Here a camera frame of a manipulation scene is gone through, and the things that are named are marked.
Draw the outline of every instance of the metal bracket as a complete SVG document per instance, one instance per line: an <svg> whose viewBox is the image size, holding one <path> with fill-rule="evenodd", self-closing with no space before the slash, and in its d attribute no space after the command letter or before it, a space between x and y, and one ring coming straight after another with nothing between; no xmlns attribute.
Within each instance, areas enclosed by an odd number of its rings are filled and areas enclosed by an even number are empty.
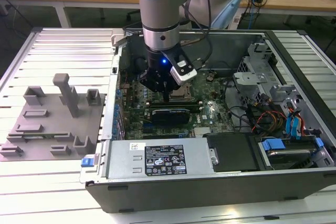
<svg viewBox="0 0 336 224"><path fill-rule="evenodd" d="M293 91L296 91L294 85L275 85L269 90L271 98L275 102L282 102L285 100Z"/></svg>

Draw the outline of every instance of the wire bundle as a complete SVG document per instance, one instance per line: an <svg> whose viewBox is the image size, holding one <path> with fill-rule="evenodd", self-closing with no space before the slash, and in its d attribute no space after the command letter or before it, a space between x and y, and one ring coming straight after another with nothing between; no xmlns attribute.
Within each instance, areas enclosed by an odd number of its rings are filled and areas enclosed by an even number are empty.
<svg viewBox="0 0 336 224"><path fill-rule="evenodd" d="M270 116L272 118L272 125L269 127L268 132L262 132L260 134L261 137L268 136L270 133L274 132L275 130L278 130L282 128L282 125L284 124L284 119L286 120L286 117L284 114L278 111L265 111L261 116L258 118L257 123L259 124L261 119L265 116ZM252 128L252 132L254 132L257 129L256 126Z"/></svg>
<svg viewBox="0 0 336 224"><path fill-rule="evenodd" d="M294 112L294 109L293 108L289 108L289 112L290 113L293 113ZM301 135L302 136L305 136L305 121L303 120L303 118L299 115L299 114L296 114L296 117L299 119L299 121L300 121L300 133L301 133Z"/></svg>
<svg viewBox="0 0 336 224"><path fill-rule="evenodd" d="M263 6L266 5L267 1L268 0L263 0L262 3L258 4L258 3L255 3L253 0L248 0L247 7L246 7L244 13L242 14L242 19L249 21L249 28L248 29L251 28L252 22L254 22L253 25L255 24L257 18L259 17L260 9ZM256 15L254 17L254 8L255 7L257 8L257 12L256 12ZM245 19L244 17L246 17L248 14L250 14L250 18L249 19Z"/></svg>

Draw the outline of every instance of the electronic device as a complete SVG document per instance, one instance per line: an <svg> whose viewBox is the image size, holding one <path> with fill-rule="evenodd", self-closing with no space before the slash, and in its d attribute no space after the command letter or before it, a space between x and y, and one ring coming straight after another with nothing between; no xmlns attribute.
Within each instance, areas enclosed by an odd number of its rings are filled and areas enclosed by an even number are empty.
<svg viewBox="0 0 336 224"><path fill-rule="evenodd" d="M146 69L139 31L126 43L123 31L112 36L123 41L107 101L114 107L104 116L112 129L103 132L112 136L82 160L80 181L105 212L302 199L336 183L335 117L313 88L321 84L307 80L325 76L302 68L300 57L315 52L323 71L333 67L305 35L212 30L208 67L164 102L132 73ZM180 37L191 41L202 32ZM296 45L303 55L292 53ZM191 61L206 52L206 44L188 47Z"/></svg>

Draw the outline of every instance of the white table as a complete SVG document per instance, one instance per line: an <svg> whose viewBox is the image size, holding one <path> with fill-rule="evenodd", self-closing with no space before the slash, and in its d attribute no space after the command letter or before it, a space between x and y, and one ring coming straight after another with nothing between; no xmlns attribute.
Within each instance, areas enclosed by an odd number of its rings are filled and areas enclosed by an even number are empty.
<svg viewBox="0 0 336 224"><path fill-rule="evenodd" d="M93 86L107 94L113 64L111 34L112 29L45 29L30 34L0 81L0 144L25 104L22 95L28 85L59 93L52 76L67 72L78 93ZM336 220L336 186L304 200L107 214L79 183L80 169L80 160L0 162L0 223L318 224Z"/></svg>

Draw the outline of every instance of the warning label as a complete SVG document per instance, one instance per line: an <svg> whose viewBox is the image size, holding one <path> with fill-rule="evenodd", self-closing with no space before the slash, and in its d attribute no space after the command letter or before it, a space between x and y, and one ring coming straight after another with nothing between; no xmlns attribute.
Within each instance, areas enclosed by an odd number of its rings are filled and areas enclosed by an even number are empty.
<svg viewBox="0 0 336 224"><path fill-rule="evenodd" d="M145 147L147 176L187 174L183 145Z"/></svg>

